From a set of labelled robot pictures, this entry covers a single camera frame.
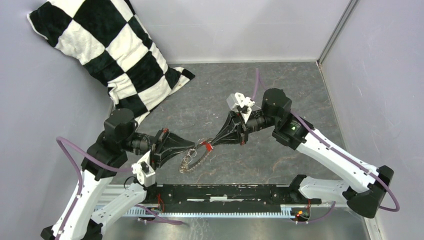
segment gray floor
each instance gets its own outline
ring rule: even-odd
[[[312,216],[327,209],[312,208]],[[281,218],[170,218],[185,225],[144,225],[134,217],[122,217],[103,240],[369,240],[365,223],[357,214],[336,208],[323,221],[295,225]]]
[[[197,142],[214,137],[222,127],[229,108],[231,93],[251,96],[255,85],[255,68],[264,84],[284,89],[292,99],[292,108],[315,125],[334,143],[343,146],[323,79],[314,62],[207,63],[183,64],[196,78],[169,96],[140,125],[139,132],[154,135],[162,128]],[[264,90],[259,88],[257,105]],[[315,160],[276,142],[272,129],[249,136],[244,146],[221,145],[210,160],[193,173],[179,173],[179,155],[157,170],[161,184],[289,184],[297,174],[314,178],[338,177]],[[137,161],[133,155],[124,167]],[[129,174],[118,174],[113,184],[122,184]]]

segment white wall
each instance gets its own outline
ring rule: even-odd
[[[394,170],[401,210],[378,214],[387,240],[424,234],[423,11],[421,0],[360,1],[323,63],[347,147]]]
[[[0,239],[41,239],[77,182],[56,136],[87,149],[103,128],[107,89],[35,34],[44,0],[0,1]],[[76,154],[78,162],[82,158]]]
[[[313,61],[349,0],[130,0],[170,62]]]

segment metal frame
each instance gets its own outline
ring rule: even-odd
[[[340,33],[342,32],[343,28],[345,27],[346,22],[348,21],[349,17],[351,16],[352,12],[354,11],[354,9],[357,6],[359,1],[360,0],[350,0],[349,4],[347,4],[346,9],[344,10],[343,14],[341,15],[340,20],[338,21],[338,23],[335,26],[335,29],[332,32],[327,44],[325,45],[324,50],[322,50],[321,55],[319,56],[318,60],[316,61],[318,63],[318,65],[323,64],[324,60],[326,59],[327,55],[329,54],[329,51],[331,50],[331,48],[333,47],[337,38],[339,37]]]

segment black square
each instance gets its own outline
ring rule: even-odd
[[[128,21],[128,25],[134,31],[135,35],[137,35],[137,37],[143,41],[143,45],[150,49],[153,41],[150,39],[147,32],[143,30],[139,21],[137,21],[136,16],[131,17],[131,19]]]
[[[116,105],[116,109],[129,109],[134,113],[135,117],[139,117],[148,112],[146,105],[137,94],[120,99],[119,103]]]
[[[89,31],[106,48],[127,24],[110,0],[86,0],[73,20]]]
[[[130,0],[124,0],[124,1],[128,5],[129,9],[131,9],[132,14],[136,15],[136,12],[134,11],[133,5],[131,4]]]
[[[29,19],[37,32],[44,35],[52,47],[58,44],[59,37],[72,21],[72,17],[50,2],[44,3],[37,10],[31,12]]]
[[[104,51],[100,56],[86,63],[84,68],[104,86],[107,86],[109,81],[124,74],[124,70],[122,70],[107,51]]]
[[[155,85],[164,75],[156,58],[148,51],[134,66],[132,66],[126,74],[131,79],[137,93]]]
[[[168,67],[168,71],[165,73],[166,81],[171,89],[174,89],[175,85],[180,79],[181,73],[173,68]]]

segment black and white checkered fabric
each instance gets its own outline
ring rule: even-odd
[[[195,76],[170,68],[129,0],[49,0],[28,15],[33,29],[108,87],[115,107],[140,123]]]

